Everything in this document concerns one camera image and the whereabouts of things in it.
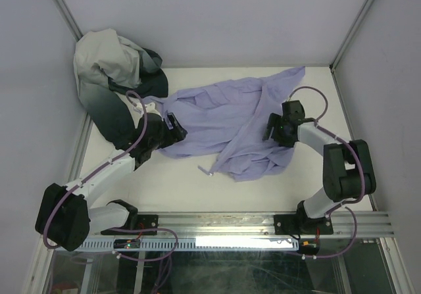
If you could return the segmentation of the lavender purple jacket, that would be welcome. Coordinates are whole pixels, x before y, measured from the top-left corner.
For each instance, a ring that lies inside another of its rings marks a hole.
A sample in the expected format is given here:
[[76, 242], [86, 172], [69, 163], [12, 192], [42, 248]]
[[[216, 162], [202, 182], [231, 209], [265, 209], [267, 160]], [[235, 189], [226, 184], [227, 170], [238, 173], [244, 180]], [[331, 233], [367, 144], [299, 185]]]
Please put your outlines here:
[[237, 182], [282, 173], [293, 149], [280, 147], [263, 136], [272, 113], [300, 84], [305, 67], [289, 68], [262, 78], [242, 78], [181, 89], [167, 98], [146, 97], [161, 115], [172, 113], [187, 135], [161, 149], [172, 159], [215, 154], [209, 174], [225, 173]]

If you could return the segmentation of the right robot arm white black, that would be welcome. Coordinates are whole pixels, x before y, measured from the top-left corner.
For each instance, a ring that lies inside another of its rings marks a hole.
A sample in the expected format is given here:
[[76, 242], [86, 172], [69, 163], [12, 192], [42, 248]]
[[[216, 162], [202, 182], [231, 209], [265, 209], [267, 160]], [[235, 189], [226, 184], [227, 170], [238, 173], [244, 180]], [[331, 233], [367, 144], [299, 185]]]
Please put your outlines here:
[[137, 171], [136, 186], [143, 204], [164, 210], [250, 211], [254, 206], [285, 205], [303, 182], [280, 177], [298, 143], [322, 156], [322, 188], [300, 201], [294, 213], [275, 215], [274, 231], [330, 235], [331, 213], [376, 189], [370, 152], [365, 141], [344, 141], [300, 112], [273, 113], [266, 122], [246, 124], [209, 170], [164, 152]]

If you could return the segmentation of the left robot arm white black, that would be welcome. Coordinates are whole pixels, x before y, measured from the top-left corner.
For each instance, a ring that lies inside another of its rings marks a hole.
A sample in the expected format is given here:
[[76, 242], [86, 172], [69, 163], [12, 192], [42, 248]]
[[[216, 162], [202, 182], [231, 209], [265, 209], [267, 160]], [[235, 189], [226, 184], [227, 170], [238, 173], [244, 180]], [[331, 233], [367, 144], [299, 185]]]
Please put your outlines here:
[[151, 105], [140, 104], [139, 135], [127, 149], [116, 150], [86, 175], [67, 183], [48, 186], [43, 194], [35, 229], [48, 249], [74, 251], [89, 234], [116, 232], [155, 234], [157, 225], [148, 223], [138, 209], [121, 200], [103, 207], [93, 204], [125, 176], [150, 159], [151, 153], [186, 138], [187, 131], [175, 114], [163, 118]]

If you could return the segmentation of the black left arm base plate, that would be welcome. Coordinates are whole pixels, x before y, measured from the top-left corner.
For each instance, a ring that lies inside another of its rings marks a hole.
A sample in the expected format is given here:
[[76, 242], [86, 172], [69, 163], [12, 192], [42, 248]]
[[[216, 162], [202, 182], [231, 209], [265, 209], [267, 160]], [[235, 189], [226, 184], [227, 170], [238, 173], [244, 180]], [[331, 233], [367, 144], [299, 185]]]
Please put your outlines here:
[[129, 215], [126, 223], [117, 228], [111, 228], [100, 232], [101, 235], [157, 235], [159, 216], [157, 214]]

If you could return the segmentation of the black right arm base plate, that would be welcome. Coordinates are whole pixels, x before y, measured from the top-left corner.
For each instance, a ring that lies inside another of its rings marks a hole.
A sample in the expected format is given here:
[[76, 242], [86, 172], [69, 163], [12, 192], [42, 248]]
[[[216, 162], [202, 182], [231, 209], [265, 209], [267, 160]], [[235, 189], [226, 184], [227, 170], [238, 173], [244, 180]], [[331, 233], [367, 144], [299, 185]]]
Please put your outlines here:
[[274, 231], [276, 235], [333, 235], [331, 220], [324, 217], [300, 219], [296, 214], [276, 214]]

